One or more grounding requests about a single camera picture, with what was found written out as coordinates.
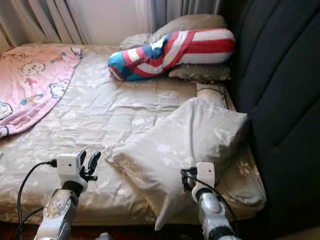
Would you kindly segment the grey pleated curtain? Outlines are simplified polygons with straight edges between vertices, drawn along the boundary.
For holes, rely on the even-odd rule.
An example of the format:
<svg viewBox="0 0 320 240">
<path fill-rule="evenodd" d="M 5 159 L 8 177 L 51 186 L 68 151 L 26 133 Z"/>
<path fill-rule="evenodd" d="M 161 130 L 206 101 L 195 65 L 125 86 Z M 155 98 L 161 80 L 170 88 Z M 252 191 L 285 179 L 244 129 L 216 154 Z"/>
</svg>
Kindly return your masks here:
<svg viewBox="0 0 320 240">
<path fill-rule="evenodd" d="M 0 0 L 0 27 L 12 47 L 88 43 L 66 0 Z"/>
<path fill-rule="evenodd" d="M 148 27 L 155 32 L 185 15 L 219 14 L 224 0 L 148 0 Z"/>
</svg>

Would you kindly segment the pink cartoon print blanket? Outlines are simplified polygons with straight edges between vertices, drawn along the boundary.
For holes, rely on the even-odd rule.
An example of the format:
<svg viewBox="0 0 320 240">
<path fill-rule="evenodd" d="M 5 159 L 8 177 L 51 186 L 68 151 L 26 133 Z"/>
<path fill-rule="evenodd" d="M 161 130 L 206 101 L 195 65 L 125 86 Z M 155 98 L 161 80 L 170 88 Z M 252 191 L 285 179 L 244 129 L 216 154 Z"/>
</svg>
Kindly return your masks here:
<svg viewBox="0 0 320 240">
<path fill-rule="evenodd" d="M 82 61 L 75 46 L 18 46 L 0 57 L 0 137 L 26 131 L 66 94 Z"/>
</svg>

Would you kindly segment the plump grey pillow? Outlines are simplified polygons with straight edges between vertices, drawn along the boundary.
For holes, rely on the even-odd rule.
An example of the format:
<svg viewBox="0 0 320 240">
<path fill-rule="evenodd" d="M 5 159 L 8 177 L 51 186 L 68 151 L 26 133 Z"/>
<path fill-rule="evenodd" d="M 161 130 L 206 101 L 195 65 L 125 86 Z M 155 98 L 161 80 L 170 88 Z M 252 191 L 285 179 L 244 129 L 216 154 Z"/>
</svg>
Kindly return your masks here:
<svg viewBox="0 0 320 240">
<path fill-rule="evenodd" d="M 151 34 L 147 43 L 159 41 L 165 35 L 190 30 L 227 28 L 226 20 L 219 14 L 186 14 L 170 21 Z"/>
</svg>

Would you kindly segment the black padded cushion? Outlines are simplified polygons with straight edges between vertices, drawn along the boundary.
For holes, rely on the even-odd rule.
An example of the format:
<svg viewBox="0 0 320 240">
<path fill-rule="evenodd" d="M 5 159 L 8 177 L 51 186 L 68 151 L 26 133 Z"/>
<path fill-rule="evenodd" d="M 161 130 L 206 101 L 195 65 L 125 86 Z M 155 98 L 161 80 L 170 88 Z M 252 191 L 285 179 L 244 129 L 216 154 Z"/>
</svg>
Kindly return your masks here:
<svg viewBox="0 0 320 240">
<path fill-rule="evenodd" d="M 272 240 L 320 227 L 320 0 L 223 0 L 221 13 L 235 37 L 227 89 L 249 116 L 266 192 L 240 233 Z"/>
</svg>

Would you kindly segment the large grey floral pillow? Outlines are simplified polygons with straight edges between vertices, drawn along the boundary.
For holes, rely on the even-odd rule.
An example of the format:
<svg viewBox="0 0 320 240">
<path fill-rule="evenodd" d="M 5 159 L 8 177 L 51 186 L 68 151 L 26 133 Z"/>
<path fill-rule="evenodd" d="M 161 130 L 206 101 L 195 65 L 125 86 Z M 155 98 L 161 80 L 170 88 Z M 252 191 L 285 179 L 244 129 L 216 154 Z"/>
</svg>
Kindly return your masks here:
<svg viewBox="0 0 320 240">
<path fill-rule="evenodd" d="M 178 212 L 194 205 L 185 193 L 181 170 L 207 162 L 214 165 L 214 175 L 220 176 L 248 119 L 245 113 L 190 98 L 146 132 L 116 147 L 110 164 L 146 199 L 158 231 Z"/>
</svg>

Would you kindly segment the beige rolled pillow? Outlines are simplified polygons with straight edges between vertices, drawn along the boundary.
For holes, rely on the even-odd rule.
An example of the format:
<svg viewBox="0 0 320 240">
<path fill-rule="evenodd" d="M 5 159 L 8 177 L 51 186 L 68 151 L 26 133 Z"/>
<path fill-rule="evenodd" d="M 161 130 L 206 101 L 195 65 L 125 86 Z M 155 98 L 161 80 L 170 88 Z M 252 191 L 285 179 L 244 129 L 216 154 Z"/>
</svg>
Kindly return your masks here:
<svg viewBox="0 0 320 240">
<path fill-rule="evenodd" d="M 197 98 L 222 109 L 227 109 L 226 90 L 222 84 L 196 83 Z"/>
</svg>

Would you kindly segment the bed with grey floral sheet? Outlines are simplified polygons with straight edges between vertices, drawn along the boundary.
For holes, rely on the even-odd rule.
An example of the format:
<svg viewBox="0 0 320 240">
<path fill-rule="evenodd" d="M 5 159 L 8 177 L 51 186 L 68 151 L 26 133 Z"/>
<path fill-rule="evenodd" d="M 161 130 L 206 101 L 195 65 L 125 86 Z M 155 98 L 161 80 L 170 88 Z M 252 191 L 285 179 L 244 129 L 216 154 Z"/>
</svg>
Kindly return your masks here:
<svg viewBox="0 0 320 240">
<path fill-rule="evenodd" d="M 82 60 L 57 105 L 32 128 L 0 140 L 0 221 L 18 222 L 18 192 L 27 215 L 60 187 L 57 170 L 44 162 L 60 154 L 99 151 L 98 179 L 80 195 L 74 225 L 152 226 L 151 206 L 109 160 L 115 147 L 194 98 L 197 87 L 169 79 L 112 80 L 107 61 L 118 46 L 81 45 L 80 50 Z"/>
</svg>

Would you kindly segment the red white blue bolster pillow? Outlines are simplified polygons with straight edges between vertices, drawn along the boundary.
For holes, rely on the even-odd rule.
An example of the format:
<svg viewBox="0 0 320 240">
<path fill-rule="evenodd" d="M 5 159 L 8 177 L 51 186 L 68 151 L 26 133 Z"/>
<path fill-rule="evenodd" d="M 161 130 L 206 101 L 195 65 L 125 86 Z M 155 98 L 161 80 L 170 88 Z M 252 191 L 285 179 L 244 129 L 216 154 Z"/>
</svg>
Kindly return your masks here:
<svg viewBox="0 0 320 240">
<path fill-rule="evenodd" d="M 234 35 L 228 29 L 181 30 L 150 45 L 115 52 L 107 65 L 117 80 L 137 82 L 183 64 L 223 64 L 233 54 L 234 45 Z"/>
</svg>

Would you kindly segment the small grey pillow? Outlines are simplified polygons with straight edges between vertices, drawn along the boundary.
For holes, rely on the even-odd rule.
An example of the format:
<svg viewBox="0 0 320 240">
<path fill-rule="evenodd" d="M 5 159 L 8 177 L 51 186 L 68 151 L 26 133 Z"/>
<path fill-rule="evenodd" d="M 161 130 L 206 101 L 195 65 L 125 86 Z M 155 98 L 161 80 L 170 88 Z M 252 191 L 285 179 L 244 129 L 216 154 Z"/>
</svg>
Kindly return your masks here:
<svg viewBox="0 0 320 240">
<path fill-rule="evenodd" d="M 131 50 L 131 49 L 139 48 L 142 46 L 146 46 L 149 44 L 150 36 L 151 36 L 150 33 L 139 33 L 139 34 L 127 36 L 119 44 L 119 49 Z"/>
</svg>

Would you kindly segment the flat grey floral pillow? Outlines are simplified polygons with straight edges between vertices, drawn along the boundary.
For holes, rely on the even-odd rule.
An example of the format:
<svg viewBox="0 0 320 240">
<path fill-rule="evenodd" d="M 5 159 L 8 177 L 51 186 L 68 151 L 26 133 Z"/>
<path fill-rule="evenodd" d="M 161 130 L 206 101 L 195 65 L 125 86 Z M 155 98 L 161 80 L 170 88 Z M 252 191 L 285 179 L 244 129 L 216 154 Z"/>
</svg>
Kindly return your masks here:
<svg viewBox="0 0 320 240">
<path fill-rule="evenodd" d="M 224 82 L 231 77 L 231 69 L 225 64 L 181 64 L 167 74 L 170 78 L 190 82 Z"/>
</svg>

